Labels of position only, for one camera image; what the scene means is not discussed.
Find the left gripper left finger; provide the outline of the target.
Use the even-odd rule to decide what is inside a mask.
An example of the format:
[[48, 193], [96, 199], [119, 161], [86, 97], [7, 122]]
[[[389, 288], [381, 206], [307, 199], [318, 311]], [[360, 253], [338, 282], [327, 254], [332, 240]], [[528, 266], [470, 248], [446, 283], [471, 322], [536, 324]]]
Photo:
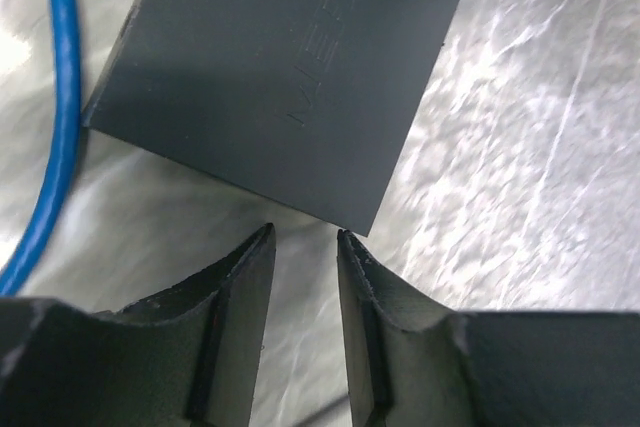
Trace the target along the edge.
[[5, 426], [245, 426], [275, 266], [265, 225], [229, 255], [117, 312], [1, 301]]

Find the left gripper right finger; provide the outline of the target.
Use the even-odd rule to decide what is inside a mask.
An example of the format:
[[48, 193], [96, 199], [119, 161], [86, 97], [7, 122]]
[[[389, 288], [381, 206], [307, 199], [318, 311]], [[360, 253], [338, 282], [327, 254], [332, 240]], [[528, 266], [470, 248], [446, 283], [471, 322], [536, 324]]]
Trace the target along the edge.
[[340, 231], [356, 426], [635, 426], [635, 312], [455, 311]]

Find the black network switch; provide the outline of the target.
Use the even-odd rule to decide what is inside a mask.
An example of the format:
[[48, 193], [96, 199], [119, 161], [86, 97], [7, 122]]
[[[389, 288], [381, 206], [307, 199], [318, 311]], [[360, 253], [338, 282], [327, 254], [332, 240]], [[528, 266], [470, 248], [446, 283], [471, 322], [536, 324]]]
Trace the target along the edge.
[[87, 127], [370, 232], [460, 0], [135, 0]]

